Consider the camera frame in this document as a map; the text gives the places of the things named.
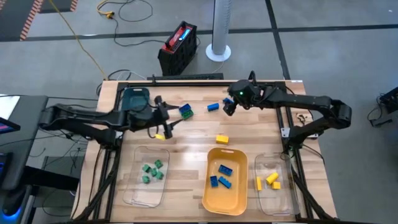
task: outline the clear plastic bin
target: clear plastic bin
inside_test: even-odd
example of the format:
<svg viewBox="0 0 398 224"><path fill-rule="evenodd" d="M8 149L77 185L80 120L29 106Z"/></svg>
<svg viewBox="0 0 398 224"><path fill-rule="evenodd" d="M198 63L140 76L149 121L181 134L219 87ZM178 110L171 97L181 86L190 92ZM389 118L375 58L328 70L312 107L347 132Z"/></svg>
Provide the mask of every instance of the clear plastic bin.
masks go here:
<svg viewBox="0 0 398 224"><path fill-rule="evenodd" d="M133 152L133 163L126 189L123 193L124 203L138 207L154 208L160 204L165 189L167 171L169 169L170 153L166 149L156 147L139 146ZM155 167L154 162L159 159L163 166L159 169L163 173L163 179L159 180L142 170L145 164ZM150 183L145 184L142 176L147 175Z"/></svg>
<svg viewBox="0 0 398 224"><path fill-rule="evenodd" d="M272 173L277 172L280 182L280 190L274 190L267 184L266 178ZM255 191L258 194L261 210L267 215L296 215L300 212L297 203L297 194L294 184L289 184L289 179L293 183L290 170L290 160L283 160L280 154L260 154L254 161L254 180L261 178L262 190Z"/></svg>

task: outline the green lego block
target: green lego block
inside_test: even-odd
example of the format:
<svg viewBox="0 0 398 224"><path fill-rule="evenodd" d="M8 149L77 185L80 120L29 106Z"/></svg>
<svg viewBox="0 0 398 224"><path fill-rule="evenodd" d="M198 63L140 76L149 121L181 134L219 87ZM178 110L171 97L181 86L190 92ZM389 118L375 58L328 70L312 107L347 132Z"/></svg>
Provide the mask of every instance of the green lego block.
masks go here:
<svg viewBox="0 0 398 224"><path fill-rule="evenodd" d="M153 177L156 176L156 174L157 174L156 168L151 169L151 170L150 170L150 174L151 174Z"/></svg>
<svg viewBox="0 0 398 224"><path fill-rule="evenodd" d="M144 184L149 184L150 179L149 179L149 177L147 175L145 175L145 176L142 176L142 181L143 181Z"/></svg>
<svg viewBox="0 0 398 224"><path fill-rule="evenodd" d="M181 114L181 116L182 116L182 119L188 119L188 118L193 116L193 111L192 110L188 110L187 112Z"/></svg>
<svg viewBox="0 0 398 224"><path fill-rule="evenodd" d="M145 164L145 165L142 167L142 170L143 170L144 172L146 172L146 173L149 173L149 172L150 172L150 166L148 166L147 164Z"/></svg>
<svg viewBox="0 0 398 224"><path fill-rule="evenodd" d="M156 160L156 161L155 161L155 166L156 166L158 169L160 169L160 168L163 166L162 161Z"/></svg>
<svg viewBox="0 0 398 224"><path fill-rule="evenodd" d="M155 177L156 177L157 179L159 179L159 180L162 180L162 179L163 179L163 176L164 176L164 175L163 175L163 173L162 173L161 171L157 171L157 174L156 174Z"/></svg>

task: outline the black crate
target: black crate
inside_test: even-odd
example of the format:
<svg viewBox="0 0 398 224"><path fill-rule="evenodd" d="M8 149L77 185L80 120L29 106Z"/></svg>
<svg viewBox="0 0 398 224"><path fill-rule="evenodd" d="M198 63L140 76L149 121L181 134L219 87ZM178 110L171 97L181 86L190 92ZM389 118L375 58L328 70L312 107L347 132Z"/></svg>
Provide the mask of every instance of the black crate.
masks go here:
<svg viewBox="0 0 398 224"><path fill-rule="evenodd" d="M180 39L187 29L189 33ZM196 51L197 27L182 21L159 50L157 58L162 67L163 76L181 74L195 56Z"/></svg>

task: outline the blue lego block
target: blue lego block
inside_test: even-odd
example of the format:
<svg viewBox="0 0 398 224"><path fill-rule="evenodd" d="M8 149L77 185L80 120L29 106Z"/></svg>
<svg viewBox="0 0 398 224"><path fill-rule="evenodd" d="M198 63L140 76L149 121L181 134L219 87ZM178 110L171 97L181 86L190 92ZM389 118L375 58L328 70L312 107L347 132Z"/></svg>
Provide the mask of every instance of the blue lego block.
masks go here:
<svg viewBox="0 0 398 224"><path fill-rule="evenodd" d="M223 103L234 103L234 101L230 100L229 98L223 99Z"/></svg>
<svg viewBox="0 0 398 224"><path fill-rule="evenodd" d="M212 105L208 105L207 106L207 111L213 111L213 110L218 110L218 103L212 104Z"/></svg>
<svg viewBox="0 0 398 224"><path fill-rule="evenodd" d="M180 114L183 114L187 111L190 111L191 106L187 103L186 105L181 106L178 110L180 110Z"/></svg>
<svg viewBox="0 0 398 224"><path fill-rule="evenodd" d="M228 188L228 189L230 189L231 188L231 182L229 182L228 180L226 180L224 177L220 177L219 179L218 179L218 181L220 182L220 183L222 183L226 188Z"/></svg>
<svg viewBox="0 0 398 224"><path fill-rule="evenodd" d="M218 172L225 174L227 176L230 176L232 174L232 169L230 169L224 165L220 165L220 168L218 168Z"/></svg>
<svg viewBox="0 0 398 224"><path fill-rule="evenodd" d="M211 187L218 187L217 176L210 177Z"/></svg>

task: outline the yellow lego block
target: yellow lego block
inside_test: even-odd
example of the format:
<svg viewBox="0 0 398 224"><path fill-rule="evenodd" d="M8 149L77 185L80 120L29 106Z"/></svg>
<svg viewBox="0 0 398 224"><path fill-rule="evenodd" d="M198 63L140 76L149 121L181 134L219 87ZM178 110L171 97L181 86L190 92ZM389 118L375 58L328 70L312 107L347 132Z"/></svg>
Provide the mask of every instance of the yellow lego block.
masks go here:
<svg viewBox="0 0 398 224"><path fill-rule="evenodd" d="M280 182L278 182L278 181L273 181L271 187L272 187L272 189L274 189L274 190L279 190L279 189L280 189Z"/></svg>
<svg viewBox="0 0 398 224"><path fill-rule="evenodd" d="M216 142L218 144L228 144L228 136L221 136L221 135L217 135L216 137Z"/></svg>
<svg viewBox="0 0 398 224"><path fill-rule="evenodd" d="M262 190L261 177L257 177L256 180L257 180L257 190L260 191L260 190Z"/></svg>
<svg viewBox="0 0 398 224"><path fill-rule="evenodd" d="M155 138L160 139L160 140L166 140L166 138L161 134L155 134Z"/></svg>
<svg viewBox="0 0 398 224"><path fill-rule="evenodd" d="M277 172L271 174L269 177L267 177L266 181L267 184L271 185L277 178L278 178L279 174Z"/></svg>

